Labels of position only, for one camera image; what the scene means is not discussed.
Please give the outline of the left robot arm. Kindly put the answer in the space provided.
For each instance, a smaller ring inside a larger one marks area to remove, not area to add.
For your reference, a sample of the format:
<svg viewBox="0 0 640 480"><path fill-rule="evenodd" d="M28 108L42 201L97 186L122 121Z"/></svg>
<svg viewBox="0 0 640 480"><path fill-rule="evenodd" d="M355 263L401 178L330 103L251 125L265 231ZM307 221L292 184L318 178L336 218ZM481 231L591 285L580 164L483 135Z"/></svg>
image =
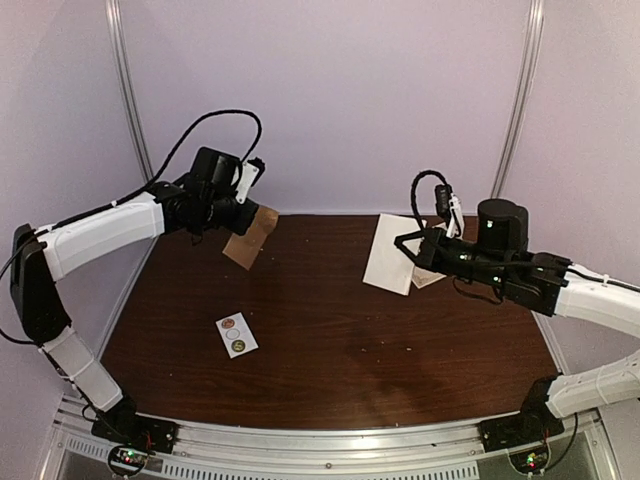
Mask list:
<svg viewBox="0 0 640 480"><path fill-rule="evenodd" d="M208 147L174 182L155 181L129 200L93 213L14 232L9 291L29 344L40 349L123 444L144 433L138 415L121 404L122 388L72 325L57 284L87 264L130 245L185 231L193 238L223 228L242 236L259 206L249 197L266 170L262 159L240 159Z"/></svg>

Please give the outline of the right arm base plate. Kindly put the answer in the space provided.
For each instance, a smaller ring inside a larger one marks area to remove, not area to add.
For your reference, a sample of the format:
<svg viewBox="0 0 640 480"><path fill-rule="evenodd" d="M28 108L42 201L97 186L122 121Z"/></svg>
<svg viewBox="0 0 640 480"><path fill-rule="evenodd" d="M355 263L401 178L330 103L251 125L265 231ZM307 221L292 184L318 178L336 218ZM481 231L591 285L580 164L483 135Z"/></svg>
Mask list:
<svg viewBox="0 0 640 480"><path fill-rule="evenodd" d="M484 420L479 424L481 441L486 452L542 442L549 436L559 435L564 431L560 419L535 413L518 413Z"/></svg>

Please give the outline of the brown paper envelope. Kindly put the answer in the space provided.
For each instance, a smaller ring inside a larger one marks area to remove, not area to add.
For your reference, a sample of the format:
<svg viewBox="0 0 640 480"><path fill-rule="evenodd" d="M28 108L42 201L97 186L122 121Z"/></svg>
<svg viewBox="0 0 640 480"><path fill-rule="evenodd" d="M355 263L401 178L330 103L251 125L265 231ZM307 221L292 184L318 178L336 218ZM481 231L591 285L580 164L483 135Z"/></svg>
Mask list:
<svg viewBox="0 0 640 480"><path fill-rule="evenodd" d="M275 230L278 219L278 211L260 206L246 233L242 236L232 234L222 253L249 271L262 251L268 236Z"/></svg>

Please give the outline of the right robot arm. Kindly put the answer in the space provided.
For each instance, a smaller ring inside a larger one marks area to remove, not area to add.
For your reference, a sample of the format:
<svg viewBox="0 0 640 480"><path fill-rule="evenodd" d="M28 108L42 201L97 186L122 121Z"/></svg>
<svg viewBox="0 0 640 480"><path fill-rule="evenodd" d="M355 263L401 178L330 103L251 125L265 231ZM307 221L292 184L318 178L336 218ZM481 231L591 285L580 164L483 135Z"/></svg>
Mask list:
<svg viewBox="0 0 640 480"><path fill-rule="evenodd" d="M598 274L548 252L528 251L528 212L509 200L488 199L477 208L474 242L421 227L399 235L395 246L422 269L491 287L508 300L547 317L581 319L628 335L639 334L638 287ZM519 440L535 440L551 424L577 412L636 398L639 355L545 383L541 403L513 419Z"/></svg>

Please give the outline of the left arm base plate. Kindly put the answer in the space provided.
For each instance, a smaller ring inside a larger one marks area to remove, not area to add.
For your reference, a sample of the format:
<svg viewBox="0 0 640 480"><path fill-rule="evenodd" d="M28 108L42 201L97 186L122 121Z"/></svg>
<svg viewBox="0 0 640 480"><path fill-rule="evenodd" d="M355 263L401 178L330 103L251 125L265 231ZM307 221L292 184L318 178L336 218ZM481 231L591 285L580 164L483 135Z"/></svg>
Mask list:
<svg viewBox="0 0 640 480"><path fill-rule="evenodd" d="M139 415L134 411L100 414L91 428L95 437L138 450L171 454L178 425L173 421Z"/></svg>

